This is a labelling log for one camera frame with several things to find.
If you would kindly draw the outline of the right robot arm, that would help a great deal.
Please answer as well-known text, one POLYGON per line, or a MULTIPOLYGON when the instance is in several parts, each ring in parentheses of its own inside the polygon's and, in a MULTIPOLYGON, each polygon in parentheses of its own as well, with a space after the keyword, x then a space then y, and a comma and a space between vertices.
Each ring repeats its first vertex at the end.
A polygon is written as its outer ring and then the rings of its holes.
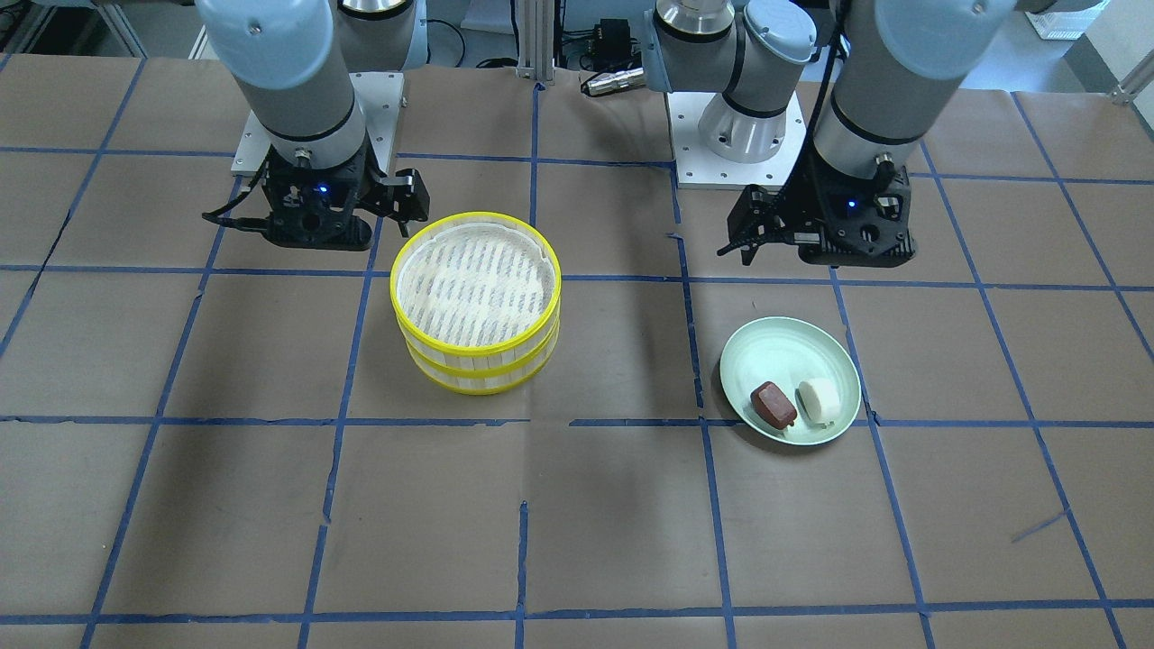
POLYGON ((360 212, 429 217, 415 169, 392 171, 404 70, 427 60, 424 1, 198 1, 207 42, 252 114, 234 171, 248 182, 209 223, 288 248, 366 251, 360 212))

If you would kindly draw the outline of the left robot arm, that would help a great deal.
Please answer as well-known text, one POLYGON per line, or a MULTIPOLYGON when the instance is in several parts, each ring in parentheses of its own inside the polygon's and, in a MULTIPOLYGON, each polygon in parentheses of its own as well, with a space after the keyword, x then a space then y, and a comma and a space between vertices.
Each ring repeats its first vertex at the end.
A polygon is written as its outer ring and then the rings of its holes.
POLYGON ((727 216, 727 243, 754 263, 790 245, 809 264, 896 268, 915 258, 912 149, 1014 12, 1049 1, 832 1, 823 38, 792 1, 655 1, 643 70, 658 92, 706 92, 698 134, 710 152, 751 165, 775 154, 787 107, 818 49, 829 55, 797 161, 782 187, 750 182, 727 216))

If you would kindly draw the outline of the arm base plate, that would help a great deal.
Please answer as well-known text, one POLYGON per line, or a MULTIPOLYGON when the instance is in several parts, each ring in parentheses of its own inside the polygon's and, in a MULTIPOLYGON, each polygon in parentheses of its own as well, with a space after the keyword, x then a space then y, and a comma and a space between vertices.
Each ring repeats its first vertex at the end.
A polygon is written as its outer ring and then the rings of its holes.
MULTIPOLYGON (((350 75, 358 102, 362 110, 364 127, 370 136, 379 174, 395 176, 394 157, 400 109, 404 107, 405 79, 399 70, 362 70, 350 75)), ((242 136, 237 143, 231 173, 250 178, 264 159, 271 139, 255 114, 248 114, 242 136)))
POLYGON ((790 177, 805 139, 795 92, 770 118, 740 114, 718 92, 672 92, 666 102, 680 188, 775 192, 790 177))

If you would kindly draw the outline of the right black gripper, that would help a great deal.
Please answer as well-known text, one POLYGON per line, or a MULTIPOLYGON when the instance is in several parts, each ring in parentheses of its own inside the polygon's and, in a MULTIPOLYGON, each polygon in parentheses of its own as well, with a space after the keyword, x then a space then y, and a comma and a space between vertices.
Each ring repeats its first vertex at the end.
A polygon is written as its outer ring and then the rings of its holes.
MULTIPOLYGON (((370 225, 354 214, 370 185, 367 159, 366 144, 349 161, 325 169, 270 151, 262 182, 270 214, 262 237, 286 248, 370 249, 370 225)), ((427 222, 429 210, 429 192, 417 169, 372 181, 370 212, 395 222, 400 238, 409 239, 409 223, 427 222)))

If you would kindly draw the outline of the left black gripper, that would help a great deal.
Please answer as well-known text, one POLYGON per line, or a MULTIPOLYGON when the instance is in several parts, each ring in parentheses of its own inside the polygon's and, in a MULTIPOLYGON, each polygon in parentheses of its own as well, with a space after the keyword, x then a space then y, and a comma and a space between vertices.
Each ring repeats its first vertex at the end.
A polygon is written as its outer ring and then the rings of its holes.
POLYGON ((911 176, 878 161, 871 177, 845 174, 820 159, 800 161, 782 189, 747 185, 727 216, 717 256, 754 264, 767 245, 788 245, 807 264, 896 268, 911 262, 911 176))

